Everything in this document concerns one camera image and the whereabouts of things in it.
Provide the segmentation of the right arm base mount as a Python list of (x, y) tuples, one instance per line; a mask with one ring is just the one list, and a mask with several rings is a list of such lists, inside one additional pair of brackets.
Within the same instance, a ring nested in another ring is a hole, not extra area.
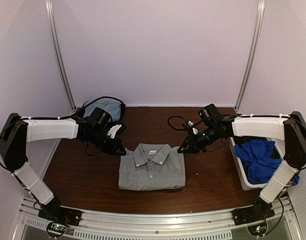
[(251, 206), (236, 208), (231, 214), (236, 226), (261, 221), (265, 218), (275, 216), (272, 204), (258, 202)]

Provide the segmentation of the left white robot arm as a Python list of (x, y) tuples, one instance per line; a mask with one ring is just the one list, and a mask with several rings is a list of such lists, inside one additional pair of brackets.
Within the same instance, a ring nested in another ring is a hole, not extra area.
[(21, 116), (11, 113), (0, 133), (0, 163), (10, 172), (38, 203), (45, 214), (60, 222), (64, 210), (56, 205), (57, 198), (30, 164), (30, 145), (51, 140), (80, 140), (92, 144), (100, 152), (111, 156), (125, 155), (120, 134), (124, 123), (113, 121), (103, 109), (95, 108), (89, 116), (78, 109), (68, 116)]

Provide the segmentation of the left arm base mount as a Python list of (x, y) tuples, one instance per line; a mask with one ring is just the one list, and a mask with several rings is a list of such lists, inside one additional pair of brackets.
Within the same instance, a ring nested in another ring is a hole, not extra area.
[(82, 212), (77, 209), (62, 207), (59, 205), (43, 205), (39, 210), (38, 217), (56, 223), (69, 226), (79, 226)]

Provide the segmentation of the blue garment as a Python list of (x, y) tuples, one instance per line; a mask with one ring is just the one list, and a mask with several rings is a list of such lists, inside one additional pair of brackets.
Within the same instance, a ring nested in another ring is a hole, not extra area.
[(274, 149), (274, 141), (258, 139), (234, 146), (236, 156), (247, 167), (246, 177), (250, 184), (268, 183), (282, 163), (281, 158), (272, 158)]

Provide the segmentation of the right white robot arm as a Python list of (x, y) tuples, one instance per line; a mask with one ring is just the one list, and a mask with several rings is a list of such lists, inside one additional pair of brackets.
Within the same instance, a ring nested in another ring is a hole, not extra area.
[(235, 139), (234, 153), (249, 184), (262, 185), (261, 201), (249, 210), (252, 220), (261, 220), (268, 205), (287, 187), (298, 182), (298, 174), (306, 168), (306, 122), (293, 111), (279, 115), (221, 114), (214, 104), (198, 112), (206, 129), (186, 121), (187, 137), (179, 153), (206, 152), (216, 140)]

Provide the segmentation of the grey polo shirt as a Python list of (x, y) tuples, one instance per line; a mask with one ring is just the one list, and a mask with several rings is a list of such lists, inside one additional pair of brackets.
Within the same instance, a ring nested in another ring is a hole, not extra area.
[(140, 143), (121, 156), (118, 180), (121, 190), (174, 190), (185, 184), (184, 155), (178, 152), (178, 146)]

